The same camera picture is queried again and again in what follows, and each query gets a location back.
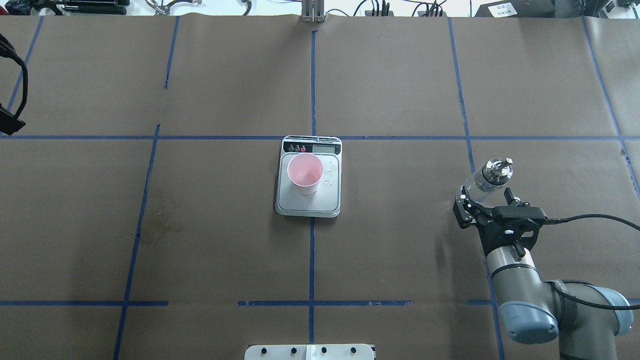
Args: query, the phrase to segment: water stain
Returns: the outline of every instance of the water stain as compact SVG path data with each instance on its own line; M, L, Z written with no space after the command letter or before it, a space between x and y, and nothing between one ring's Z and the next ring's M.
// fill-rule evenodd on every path
M149 215L145 216L143 221L140 243L154 247L159 244L168 246L162 242L163 238L168 233L182 232L182 224L172 219L173 211L178 208L178 205L173 197L165 196L161 190L158 190L155 195L154 202L157 205L147 211Z

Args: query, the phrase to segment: cable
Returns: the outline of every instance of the cable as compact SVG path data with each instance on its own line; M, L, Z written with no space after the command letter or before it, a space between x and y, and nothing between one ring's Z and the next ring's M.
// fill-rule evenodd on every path
M27 105L27 93L29 89L29 72L27 71L27 65L15 52L15 48L11 45L9 40L2 36L2 34L0 34L0 57L13 60L16 64L20 65L20 68L22 69L22 100L20 101L18 110L13 116L14 120L18 120L25 105Z
M593 285L590 282L579 281L579 280L561 280L565 284L582 284L582 285Z
M640 231L640 226L632 223L631 221L628 221L619 217L614 217L611 215L605 215L605 214L584 214L584 215L578 215L576 217L570 217L570 218L547 219L545 220L545 225L564 224L565 222L574 221L582 218L608 218L611 220L615 220L617 222L621 222L622 224L629 225L630 227L633 227L634 229Z
M346 12L343 12L343 11L342 11L342 10L340 10L340 9L331 9L331 10L327 11L326 13L330 13L330 12L341 12L341 13L343 13L344 15L349 16L349 14L347 14Z
M415 12L418 11L418 8L420 7L420 5L426 5L427 6L427 11L429 11L429 4L428 3L419 3L415 9L413 9L413 13L411 13L411 16L415 16Z
M177 3L190 3L190 2L191 0L173 0L172 2L168 3L166 6L170 8Z
M564 297L565 299L569 299L573 302L577 302L578 304L582 304L585 306L589 306L589 307L595 307L597 309L603 309L603 310L638 310L640 309L640 304L638 305L631 305L631 306L612 306L612 305L602 305L602 304L596 304L595 302L589 302L589 301L585 301L582 299L578 299L577 297L573 296L573 295L569 295L569 294L565 294L563 293L560 289L557 288L556 284L554 282L550 282L551 287L553 288L553 290L558 293L558 295Z
M440 7L440 5L436 1L433 1L433 4L431 4L431 9L429 9L429 5L427 4L427 12L424 13L422 16L423 17L438 16L438 9L442 11L442 8Z
M246 11L244 12L244 14L242 14L242 16L247 16L249 15L249 12L251 11L251 0L246 2Z
M13 117L15 120L20 117L20 114L24 110L25 105L27 105L27 91L29 88L29 73L27 72L27 65L24 64L22 59L16 57L13 59L20 67L22 68L22 100L20 101L20 106L18 110L15 112L15 116Z
M362 4L366 3L367 0L362 0L362 2L360 4L358 4L358 7L356 8L356 11L353 12L353 16L358 14L358 10L360 9L360 7L362 6Z

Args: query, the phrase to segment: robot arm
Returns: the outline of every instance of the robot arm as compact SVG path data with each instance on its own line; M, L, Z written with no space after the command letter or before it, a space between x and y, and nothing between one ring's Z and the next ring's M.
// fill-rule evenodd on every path
M559 338L565 360L615 360L615 336L629 332L632 309L623 295L586 282L540 280L531 256L540 227L558 224L541 208L523 202L509 188L506 206L481 202L511 178L513 162L492 159L456 194L458 225L475 226L509 337L523 344Z

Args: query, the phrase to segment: blue tape line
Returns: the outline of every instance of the blue tape line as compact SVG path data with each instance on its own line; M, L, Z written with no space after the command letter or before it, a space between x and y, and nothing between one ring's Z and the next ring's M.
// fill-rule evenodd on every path
M238 307L257 306L309 306L306 300L267 300L267 301L239 301ZM411 300L315 300L316 306L407 306Z
M168 301L130 301L129 306L148 306L148 307L166 307L169 306Z
M466 136L337 136L341 140L466 140Z
M491 305L491 300L468 300L467 305L469 306L487 306Z
M31 59L31 53L33 52L33 48L36 46L36 40L38 39L38 35L40 34L40 28L42 27L42 22L44 21L44 16L40 17L38 20L38 26L36 27L35 33L33 33L33 38L31 39L31 45L29 45L29 51L27 51L27 56L24 58L24 64L27 65L29 63L29 59ZM13 106L13 102L15 101L15 97L18 94L18 88L20 88L20 84L22 83L22 70L20 70L20 75L18 75L18 80L15 82L15 87L13 88L13 93L11 94L11 100L9 100L9 105L6 107L7 110L11 111L11 107Z
M634 166L631 164L631 160L629 159L629 152L627 151L627 146L625 145L625 141L623 140L622 131L620 131L618 118L616 117L615 111L613 111L611 98L609 97L609 92L607 91L607 87L604 84L604 79L602 78L602 73L600 72L600 66L598 65L596 54L593 51L593 44L591 43L591 35L589 34L589 26L587 25L587 20L584 16L582 17L582 26L584 27L584 34L586 35L586 38L587 38L587 45L589 47L589 53L591 54L591 59L593 60L593 66L595 67L596 74L598 75L598 81L600 82L602 93L604 94L604 98L607 102L607 108L609 109L609 113L611 114L611 120L613 121L613 126L616 128L616 134L618 135L618 140L620 141L620 147L622 147L622 150L625 152L625 160L627 161L627 168L629 169L629 173L631 174L631 181L634 184L634 188L636 190L636 196L638 200L640 200L640 186L638 186L636 172L634 170Z
M11 135L7 140L153 140L150 135Z
M153 135L11 135L3 140L153 140ZM282 140L284 135L160 135L159 140ZM342 140L454 140L464 141L466 136L338 136ZM568 141L618 141L615 136L470 136L473 141L510 140L568 140ZM640 136L622 136L624 141L638 141Z
M160 140L282 140L284 136L162 135Z
M156 126L154 134L154 143L151 146L151 156L149 157L149 166L147 169L147 178L145 180L145 189L142 193L142 202L140 204L140 214L138 215L138 227L136 228L136 237L133 241L133 251L131 252L131 264L129 265L129 276L127 277L127 287L125 288L124 301L122 304L122 313L120 314L120 326L118 327L118 336L116 338L116 346L113 351L113 360L117 360L120 355L120 345L122 344L122 334L124 333L124 324L127 318L127 307L129 306L129 297L131 296L131 284L133 283L133 273L136 268L136 257L138 256L138 245L140 244L140 234L142 233L142 220L145 217L145 207L147 206L147 196L149 193L149 180L151 171L154 167L154 158L156 156L156 147L158 144L158 136L160 134L160 124Z
M486 278L489 281L489 292L491 293L491 311L493 313L493 327L495 328L495 339L498 343L498 355L500 360L504 360L504 347L502 346L502 333L500 332L500 320L498 319L498 299L495 297L495 289L493 288L493 280L489 273L489 268L484 267L486 270Z
M309 231L309 343L314 343L314 302L316 297L316 218L310 219Z
M569 141L611 141L615 136L470 136L471 140L569 140Z
M169 74L171 73L171 63L173 62L173 50L175 49L175 39L178 37L178 25L180 24L180 17L175 17L175 24L173 25L173 36L171 38L171 48L169 49L169 60L166 63L166 78L164 79L164 88L169 87Z
M411 300L316 300L316 306L407 306Z
M471 173L476 172L476 166L474 162L474 153L471 149L471 137L469 134L469 123L467 121L467 107L465 106L465 99L462 96L462 80L460 79L460 66L458 65L458 52L456 50L456 38L453 34L453 21L451 18L447 18L449 21L449 37L451 38L451 52L453 54L453 65L456 69L456 82L458 84L458 97L460 98L460 110L462 111L462 119L465 121L465 136L467 140L467 153L469 156L469 163L471 163Z
M462 96L462 80L460 78L460 66L458 65L458 53L456 51L456 39L453 33L453 21L449 17L447 19L449 21L449 36L451 38L451 52L453 53L453 64L456 69L456 80L458 82L458 95L460 97L460 109L462 110L462 117L465 121L465 136L467 137L467 152L469 156L469 165L471 168L471 173L476 172L476 166L474 163L474 155L473 149L471 148L471 135L469 133L469 125L467 121L467 109L465 107L465 100ZM497 310L497 301L495 299L495 292L493 290L493 283L491 281L491 276L487 274L487 279L489 280L489 291L491 293L492 300L492 309L493 309L493 326L495 327L495 337L498 345L498 355L500 356L500 360L504 360L504 348L502 346L502 334L500 333L500 322L498 320L498 310Z
M274 301L239 301L238 307L253 307L253 306L309 306L309 301L306 300L274 300Z
M122 301L2 300L0 306L122 306Z
M311 31L311 135L316 135L316 33Z
M122 306L122 301L0 300L0 306ZM169 306L168 301L135 301L129 306Z

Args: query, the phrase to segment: table surface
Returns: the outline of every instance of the table surface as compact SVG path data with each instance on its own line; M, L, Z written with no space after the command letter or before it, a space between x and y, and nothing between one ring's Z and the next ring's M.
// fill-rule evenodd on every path
M6 0L0 0L0 4L5 4ZM495 0L446 0L442 4L442 9L449 17L469 17L470 13L475 14L480 5L490 4ZM356 7L360 4L360 0L325 0L325 11L330 9L340 9L349 15L353 15ZM411 16L417 3L396 0L391 2L391 10L394 16ZM357 16L364 16L365 10L371 10L372 3L370 1L363 4L358 10ZM425 6L422 5L419 11L424 11ZM242 15L246 10L246 5L240 0L203 0L202 4L179 3L172 7L172 15L184 15L187 13L201 13L205 15ZM299 15L301 13L301 5L295 1L287 0L253 0L250 15L268 16L268 15ZM341 15L339 12L332 12L335 15ZM42 10L41 15L52 15L50 10ZM131 0L131 4L127 7L127 15L154 15L155 11L146 4L144 0ZM617 19L637 19L637 13L632 8L626 9L615 6L610 18Z
M640 22L4 17L1 359L557 358L504 336L453 196L486 160L550 217L640 222ZM19 68L2 60L15 109ZM274 209L285 135L343 141L337 218ZM498 196L494 204L501 203ZM640 298L637 232L545 226L540 276ZM640 354L637 329L617 341Z

